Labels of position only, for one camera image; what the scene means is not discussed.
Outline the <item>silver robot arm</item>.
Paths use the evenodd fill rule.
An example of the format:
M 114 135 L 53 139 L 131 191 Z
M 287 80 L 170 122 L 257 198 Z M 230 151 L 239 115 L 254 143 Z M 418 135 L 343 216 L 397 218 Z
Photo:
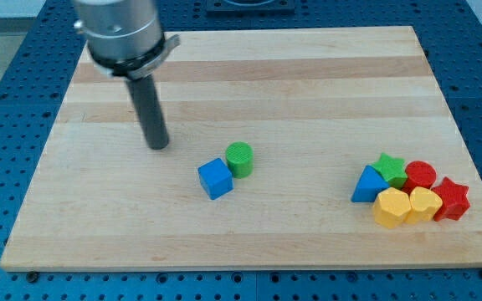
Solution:
M 74 28 L 91 58 L 115 77 L 138 80 L 153 73 L 181 44 L 167 37 L 154 0 L 73 0 Z

